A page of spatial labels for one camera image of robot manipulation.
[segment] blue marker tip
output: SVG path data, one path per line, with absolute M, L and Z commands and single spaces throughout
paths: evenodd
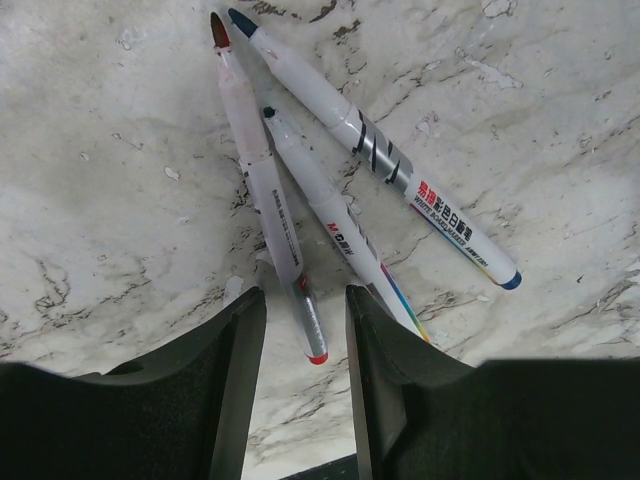
M 238 27 L 240 31 L 247 36 L 247 38 L 251 38 L 253 32 L 258 29 L 258 26 L 255 23 L 253 23 L 235 8 L 229 9 L 229 16 L 231 17 L 231 21 L 235 23 L 236 27 Z
M 522 283 L 522 275 L 520 275 L 520 272 L 516 271 L 516 275 L 511 280 L 509 280 L 507 283 L 503 283 L 500 286 L 505 290 L 513 290 L 521 283 Z

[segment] black stripe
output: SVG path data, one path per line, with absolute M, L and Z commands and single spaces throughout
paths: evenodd
M 360 129 L 360 140 L 358 141 L 358 146 L 354 147 L 351 150 L 351 153 L 353 153 L 354 155 L 356 154 L 356 152 L 362 151 L 362 147 L 364 146 L 364 137 L 367 135 L 367 125 L 364 123 L 364 117 L 360 110 L 358 110 L 358 116 L 360 117 L 360 121 L 362 122 L 362 128 Z
M 376 171 L 376 162 L 378 161 L 378 145 L 377 145 L 377 137 L 373 136 L 373 149 L 371 150 L 371 171 Z
M 385 180 L 385 183 L 393 183 L 396 181 L 396 177 L 398 176 L 398 170 L 400 170 L 400 160 L 396 163 L 396 168 L 393 169 L 393 173 L 391 174 L 391 178 Z

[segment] marble tabletop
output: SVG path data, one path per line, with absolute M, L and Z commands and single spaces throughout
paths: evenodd
M 267 293 L 246 479 L 354 451 L 344 288 L 283 172 L 330 343 L 297 342 L 217 90 L 209 12 L 289 42 L 517 261 L 493 286 L 381 188 L 235 32 L 435 343 L 488 357 L 640 353 L 640 4 L 520 0 L 0 1 L 0 358 L 104 372 Z

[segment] marker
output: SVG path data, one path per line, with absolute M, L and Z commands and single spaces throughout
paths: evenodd
M 511 259 L 440 188 L 414 172 L 412 163 L 398 147 L 324 75 L 237 10 L 229 9 L 229 15 L 271 73 L 379 180 L 401 195 L 493 283 L 506 290 L 520 285 L 522 277 Z
M 402 295 L 389 270 L 378 259 L 375 248 L 328 175 L 281 115 L 271 107 L 265 108 L 263 112 L 276 150 L 349 265 L 398 323 L 428 342 L 429 337 L 411 310 L 409 302 Z
M 215 52 L 221 60 L 218 85 L 240 153 L 240 168 L 260 218 L 273 265 L 298 325 L 304 352 L 311 363 L 321 365 L 329 356 L 327 343 L 255 94 L 231 48 L 224 25 L 215 13 L 211 14 L 211 30 Z

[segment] rainbow stripe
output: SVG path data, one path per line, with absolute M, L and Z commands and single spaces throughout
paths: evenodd
M 458 245 L 456 242 L 454 242 L 453 240 L 451 240 L 451 238 L 449 238 L 449 236 L 444 233 L 442 230 L 440 230 L 440 226 L 435 223 L 433 220 L 431 220 L 429 217 L 427 217 L 418 207 L 416 207 L 413 203 L 410 204 L 411 208 L 413 208 L 416 212 L 418 212 L 420 214 L 420 216 L 422 218 L 424 218 L 427 222 L 429 222 L 433 228 L 435 228 L 436 232 L 438 232 L 440 235 L 442 235 L 444 238 L 447 239 L 447 241 L 453 245 L 454 247 L 456 247 L 458 250 L 460 250 L 462 252 L 462 254 L 465 256 L 465 258 L 467 260 L 469 260 L 473 265 L 475 265 L 478 270 L 480 270 L 482 273 L 485 274 L 485 276 L 491 280 L 494 285 L 499 285 L 501 286 L 498 282 L 496 282 L 496 280 L 489 274 L 489 272 L 487 272 L 484 268 L 482 268 L 480 265 L 478 265 L 476 262 L 473 261 L 473 259 L 471 257 L 469 257 L 469 255 L 467 255 L 467 252 L 465 252 L 462 247 L 460 245 Z
M 427 332 L 425 332 L 424 328 L 422 328 L 422 325 L 420 325 L 420 320 L 418 320 L 418 317 L 416 317 L 416 314 L 413 313 L 413 310 L 411 310 L 411 307 L 409 306 L 409 302 L 407 302 L 407 299 L 404 298 L 404 295 L 400 291 L 400 287 L 398 287 L 398 284 L 396 283 L 395 279 L 393 278 L 393 276 L 391 275 L 389 270 L 387 270 L 387 267 L 385 267 L 384 264 L 381 263 L 380 264 L 380 269 L 382 270 L 382 273 L 384 273 L 384 276 L 387 277 L 387 281 L 393 287 L 393 291 L 396 292 L 396 295 L 400 299 L 400 302 L 404 306 L 404 308 L 407 311 L 407 314 L 409 315 L 409 317 L 411 317 L 411 321 L 413 322 L 415 327 L 420 332 L 420 335 L 422 335 L 422 338 L 426 342 L 431 343 L 431 339 L 429 338 L 429 335 L 427 335 Z

